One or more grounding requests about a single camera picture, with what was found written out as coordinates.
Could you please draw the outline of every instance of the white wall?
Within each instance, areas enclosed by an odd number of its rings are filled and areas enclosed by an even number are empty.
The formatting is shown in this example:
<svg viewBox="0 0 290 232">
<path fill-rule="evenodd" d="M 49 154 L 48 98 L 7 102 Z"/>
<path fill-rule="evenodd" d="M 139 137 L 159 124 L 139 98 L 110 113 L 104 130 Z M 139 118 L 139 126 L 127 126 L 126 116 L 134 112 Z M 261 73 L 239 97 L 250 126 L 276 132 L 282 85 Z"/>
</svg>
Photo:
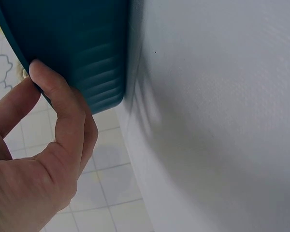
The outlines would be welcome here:
<svg viewBox="0 0 290 232">
<path fill-rule="evenodd" d="M 290 0 L 132 0 L 117 109 L 156 232 L 290 232 Z"/>
</svg>

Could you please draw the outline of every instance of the hand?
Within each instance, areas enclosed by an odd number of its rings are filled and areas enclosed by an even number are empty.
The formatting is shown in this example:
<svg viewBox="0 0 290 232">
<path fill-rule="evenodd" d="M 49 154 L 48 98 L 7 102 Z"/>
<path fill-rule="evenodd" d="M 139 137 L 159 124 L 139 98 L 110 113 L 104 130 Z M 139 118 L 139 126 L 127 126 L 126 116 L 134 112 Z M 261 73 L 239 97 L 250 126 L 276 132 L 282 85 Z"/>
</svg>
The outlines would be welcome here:
<svg viewBox="0 0 290 232">
<path fill-rule="evenodd" d="M 82 95 L 40 61 L 0 101 L 0 232 L 38 232 L 68 206 L 92 155 L 97 127 Z M 56 141 L 32 158 L 12 160 L 3 138 L 37 103 L 35 82 L 57 112 Z"/>
</svg>

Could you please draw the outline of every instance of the gray outline drawing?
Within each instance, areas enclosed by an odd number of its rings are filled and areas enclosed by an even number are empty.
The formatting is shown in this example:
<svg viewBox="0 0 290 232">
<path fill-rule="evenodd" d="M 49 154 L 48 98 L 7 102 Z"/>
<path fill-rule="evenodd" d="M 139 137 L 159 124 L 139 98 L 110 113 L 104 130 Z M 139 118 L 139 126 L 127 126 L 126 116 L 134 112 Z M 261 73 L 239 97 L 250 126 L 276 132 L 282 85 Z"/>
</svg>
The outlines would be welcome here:
<svg viewBox="0 0 290 232">
<path fill-rule="evenodd" d="M 8 64 L 11 65 L 10 69 L 5 72 L 5 77 L 2 81 L 0 81 L 0 84 L 4 83 L 4 89 L 10 88 L 10 90 L 12 90 L 13 86 L 6 84 L 6 78 L 8 77 L 8 72 L 11 71 L 13 68 L 13 63 L 10 62 L 9 57 L 5 54 L 0 54 L 0 57 L 6 57 Z"/>
</svg>

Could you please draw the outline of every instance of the tiled floor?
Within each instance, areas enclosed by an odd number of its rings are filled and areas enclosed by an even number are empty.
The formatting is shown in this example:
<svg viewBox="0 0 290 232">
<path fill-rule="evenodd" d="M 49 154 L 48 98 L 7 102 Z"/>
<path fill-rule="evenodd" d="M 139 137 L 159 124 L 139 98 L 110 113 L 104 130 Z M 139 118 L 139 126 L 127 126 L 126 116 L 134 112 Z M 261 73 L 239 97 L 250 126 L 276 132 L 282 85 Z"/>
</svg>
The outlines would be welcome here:
<svg viewBox="0 0 290 232">
<path fill-rule="evenodd" d="M 17 83 L 15 55 L 0 37 L 2 98 Z M 114 110 L 94 116 L 100 131 L 93 157 L 78 181 L 71 204 L 43 232 L 152 232 Z M 54 140 L 56 113 L 41 97 L 32 112 L 5 138 L 14 159 L 31 157 Z"/>
</svg>

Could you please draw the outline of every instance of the teal container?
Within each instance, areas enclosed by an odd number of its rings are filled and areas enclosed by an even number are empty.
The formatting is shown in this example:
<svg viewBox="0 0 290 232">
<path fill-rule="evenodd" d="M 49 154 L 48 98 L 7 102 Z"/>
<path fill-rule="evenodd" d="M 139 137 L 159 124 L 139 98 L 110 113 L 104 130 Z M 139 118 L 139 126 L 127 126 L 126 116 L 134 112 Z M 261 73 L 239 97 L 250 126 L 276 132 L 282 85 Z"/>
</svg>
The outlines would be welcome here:
<svg viewBox="0 0 290 232">
<path fill-rule="evenodd" d="M 0 0 L 0 26 L 24 68 L 38 58 L 93 114 L 123 99 L 127 16 L 128 0 Z"/>
</svg>

